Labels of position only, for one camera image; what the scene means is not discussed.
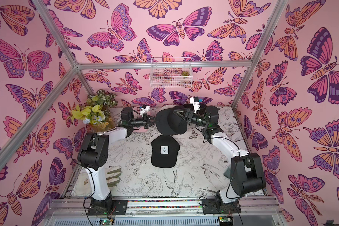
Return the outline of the black cap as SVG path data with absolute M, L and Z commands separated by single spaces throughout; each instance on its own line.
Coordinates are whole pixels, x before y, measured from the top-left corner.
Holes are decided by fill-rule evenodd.
M 162 109 L 156 114 L 156 128 L 163 135 L 182 135 L 187 132 L 187 123 L 174 113 L 175 110 L 184 110 L 182 106 Z
M 160 135 L 151 142 L 151 164 L 157 168 L 172 168 L 177 164 L 179 143 L 170 135 Z

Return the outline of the white Colorado cap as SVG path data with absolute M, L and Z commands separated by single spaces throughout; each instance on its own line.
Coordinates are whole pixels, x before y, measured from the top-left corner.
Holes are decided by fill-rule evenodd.
M 159 111 L 167 110 L 167 109 L 172 109 L 172 108 L 174 108 L 174 107 L 176 107 L 176 105 L 165 105 L 165 106 L 163 106 L 162 108 L 160 108 Z

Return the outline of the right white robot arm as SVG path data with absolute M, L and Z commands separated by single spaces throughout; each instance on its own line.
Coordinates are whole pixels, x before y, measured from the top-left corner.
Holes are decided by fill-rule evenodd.
M 175 108 L 170 116 L 180 118 L 182 123 L 201 126 L 204 141 L 219 149 L 230 161 L 230 167 L 224 172 L 225 177 L 230 179 L 229 185 L 216 193 L 218 202 L 229 204 L 248 193 L 266 188 L 266 180 L 260 156 L 241 149 L 230 140 L 218 124 L 218 112 L 215 106 L 206 107 L 203 115 L 191 108 Z

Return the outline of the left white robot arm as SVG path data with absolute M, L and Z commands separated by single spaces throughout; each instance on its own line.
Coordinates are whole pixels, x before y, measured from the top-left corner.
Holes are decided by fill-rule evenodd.
M 148 113 L 150 106 L 143 105 L 139 112 L 132 107 L 121 111 L 121 120 L 117 127 L 104 132 L 89 132 L 85 135 L 78 163 L 86 169 L 90 178 L 93 200 L 104 201 L 110 196 L 104 165 L 108 158 L 109 144 L 129 137 L 135 129 L 148 129 L 155 125 L 156 119 Z

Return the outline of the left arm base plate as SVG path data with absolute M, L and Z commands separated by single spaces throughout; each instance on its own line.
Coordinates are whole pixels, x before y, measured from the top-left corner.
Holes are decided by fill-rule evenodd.
M 103 216 L 103 215 L 125 215 L 127 211 L 128 200 L 113 200 L 109 195 L 104 200 L 96 200 L 90 198 L 90 206 L 88 209 L 89 216 Z

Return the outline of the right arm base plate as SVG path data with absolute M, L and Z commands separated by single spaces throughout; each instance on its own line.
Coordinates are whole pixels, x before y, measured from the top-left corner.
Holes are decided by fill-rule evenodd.
M 202 207 L 204 214 L 233 214 L 242 213 L 241 206 L 238 201 L 231 203 L 223 203 L 219 197 L 206 198 L 199 197 L 198 202 Z

